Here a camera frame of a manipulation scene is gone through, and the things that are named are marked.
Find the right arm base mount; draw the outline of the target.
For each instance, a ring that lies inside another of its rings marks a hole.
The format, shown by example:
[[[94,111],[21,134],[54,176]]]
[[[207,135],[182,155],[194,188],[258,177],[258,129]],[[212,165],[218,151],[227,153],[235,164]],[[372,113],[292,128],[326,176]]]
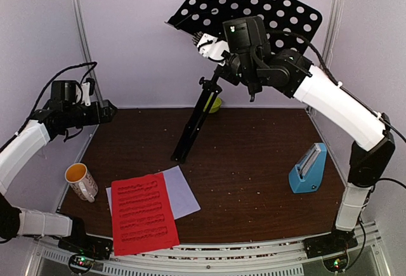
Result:
[[[306,257],[321,258],[324,267],[332,273],[345,271],[350,262],[348,250],[357,245],[354,231],[333,230],[331,233],[306,238],[303,241]]]

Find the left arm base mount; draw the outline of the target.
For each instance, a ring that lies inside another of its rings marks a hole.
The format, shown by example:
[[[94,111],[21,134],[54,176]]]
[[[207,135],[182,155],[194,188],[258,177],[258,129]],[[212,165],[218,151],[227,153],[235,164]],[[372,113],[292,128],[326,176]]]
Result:
[[[113,240],[88,235],[84,241],[72,237],[58,237],[58,247],[71,252],[67,266],[76,275],[88,273],[97,261],[108,260],[113,251]]]

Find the black music stand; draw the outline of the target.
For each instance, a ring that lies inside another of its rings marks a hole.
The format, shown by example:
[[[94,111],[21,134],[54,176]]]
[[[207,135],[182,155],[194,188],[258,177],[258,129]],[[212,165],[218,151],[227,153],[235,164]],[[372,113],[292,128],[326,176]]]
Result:
[[[316,9],[298,0],[185,0],[169,19],[169,25],[190,34],[203,32],[225,39],[222,23],[237,18],[258,16],[262,19],[272,54],[291,49],[305,57],[311,40],[322,22]],[[221,66],[216,64],[212,78],[202,78],[201,95],[172,154],[172,160],[184,163],[209,113],[214,99],[221,93],[218,80]],[[213,98],[206,111],[204,107]]]

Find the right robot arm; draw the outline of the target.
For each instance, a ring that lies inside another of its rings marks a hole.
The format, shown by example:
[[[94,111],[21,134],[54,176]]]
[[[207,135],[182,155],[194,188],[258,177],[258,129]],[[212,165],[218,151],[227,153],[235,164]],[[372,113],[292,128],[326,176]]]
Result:
[[[395,151],[393,128],[385,114],[362,105],[326,68],[315,66],[301,53],[283,49],[272,54],[265,25],[258,16],[222,23],[228,45],[226,69],[232,80],[244,84],[254,101],[265,86],[295,98],[338,125],[353,138],[350,171],[335,220],[325,238],[330,251],[350,240],[367,196],[382,177]]]

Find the red sheet music paper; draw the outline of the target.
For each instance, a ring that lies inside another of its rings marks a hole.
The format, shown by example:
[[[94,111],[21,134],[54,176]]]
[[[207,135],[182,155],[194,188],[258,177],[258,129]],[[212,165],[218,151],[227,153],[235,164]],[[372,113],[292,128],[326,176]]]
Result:
[[[115,256],[180,244],[162,173],[112,182],[112,235]]]

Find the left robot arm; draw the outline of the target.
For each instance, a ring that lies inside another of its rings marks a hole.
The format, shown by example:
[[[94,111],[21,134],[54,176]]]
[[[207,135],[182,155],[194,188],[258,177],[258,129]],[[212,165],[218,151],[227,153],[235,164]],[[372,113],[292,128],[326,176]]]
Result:
[[[91,239],[75,228],[72,217],[12,206],[5,195],[12,181],[27,162],[49,142],[62,135],[71,139],[70,128],[109,123],[118,109],[109,100],[90,100],[93,79],[53,81],[51,95],[42,109],[34,109],[21,131],[1,149],[1,243],[18,236],[66,237],[77,253],[91,248]]]

